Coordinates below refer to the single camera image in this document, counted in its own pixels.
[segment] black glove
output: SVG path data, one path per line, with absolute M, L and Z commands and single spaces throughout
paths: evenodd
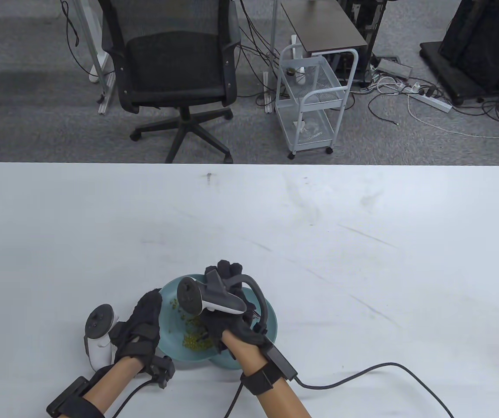
M 230 264 L 229 261 L 220 260 L 216 266 L 207 267 L 205 269 L 205 275 L 214 269 L 216 269 L 221 279 L 229 279 L 230 277 L 241 274 L 242 267 L 239 263 Z M 248 344 L 253 344 L 255 346 L 262 345 L 265 342 L 265 336 L 251 330 L 255 305 L 248 302 L 247 298 L 245 298 L 244 292 L 241 290 L 241 283 L 230 287 L 229 291 L 245 302 L 247 310 L 241 315 L 233 315 L 218 310 L 211 312 L 208 309 L 204 309 L 199 317 L 207 328 L 209 337 L 213 340 L 219 352 L 226 350 L 227 348 L 220 340 L 225 330 L 229 330 L 240 340 L 247 342 Z
M 158 315 L 161 307 L 160 289 L 151 290 L 139 300 L 130 319 L 118 322 L 112 328 L 110 341 L 118 348 L 114 363 L 122 357 L 136 357 L 144 364 L 142 371 L 153 374 L 151 363 L 160 340 Z

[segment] black wrist band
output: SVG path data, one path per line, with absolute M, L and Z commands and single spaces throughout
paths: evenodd
M 273 388 L 273 384 L 282 377 L 282 372 L 269 362 L 251 376 L 241 375 L 242 384 L 255 396 L 264 394 Z
M 66 400 L 58 411 L 70 418 L 104 418 L 96 406 L 79 396 Z

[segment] floor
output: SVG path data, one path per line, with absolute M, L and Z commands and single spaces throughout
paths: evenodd
M 257 27 L 267 36 L 271 0 L 245 0 Z M 418 56 L 419 43 L 442 39 L 459 0 L 399 0 L 388 4 L 375 52 L 398 55 L 413 75 L 435 81 Z M 136 124 L 173 115 L 175 110 L 123 111 L 115 100 L 106 116 L 97 114 L 98 85 L 72 60 L 66 21 L 58 0 L 0 0 L 0 161 L 160 163 L 173 132 L 147 135 L 138 143 L 128 134 Z M 291 27 L 281 16 L 278 41 L 287 44 Z M 90 67 L 84 42 L 78 58 Z M 264 64 L 253 61 L 258 71 Z M 260 90 L 247 63 L 238 67 L 239 94 Z M 438 131 L 412 119 L 406 98 L 384 97 L 377 113 L 399 121 L 377 120 L 367 110 L 372 96 L 358 96 L 345 114 L 335 152 L 299 153 L 294 161 L 274 115 L 265 115 L 254 99 L 239 98 L 234 119 L 205 124 L 231 149 L 236 163 L 348 165 L 499 165 L 499 139 L 469 138 Z M 485 117 L 444 114 L 412 100 L 419 117 L 446 129 L 499 136 L 499 123 Z M 221 155 L 188 135 L 177 163 L 220 163 Z

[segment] office chair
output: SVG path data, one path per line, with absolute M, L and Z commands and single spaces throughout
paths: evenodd
M 192 132 L 233 163 L 230 150 L 200 124 L 234 116 L 229 108 L 191 114 L 190 106 L 236 100 L 234 50 L 241 43 L 233 0 L 98 0 L 104 16 L 102 49 L 114 62 L 120 104 L 177 108 L 180 116 L 141 125 L 131 133 L 177 129 L 171 163 Z

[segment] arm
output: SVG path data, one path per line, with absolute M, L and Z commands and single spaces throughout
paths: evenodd
M 257 372 L 268 362 L 257 346 L 239 340 L 228 330 L 224 331 L 222 341 L 238 359 L 247 376 Z M 268 418 L 311 418 L 283 378 L 277 380 L 271 390 L 257 396 L 257 399 Z
M 95 384 L 93 388 L 85 394 L 84 399 L 88 400 L 104 414 L 116 398 L 118 398 L 120 393 L 122 393 L 122 390 L 126 388 L 143 367 L 141 361 L 136 358 L 121 358 L 108 373 L 100 379 L 100 382 Z

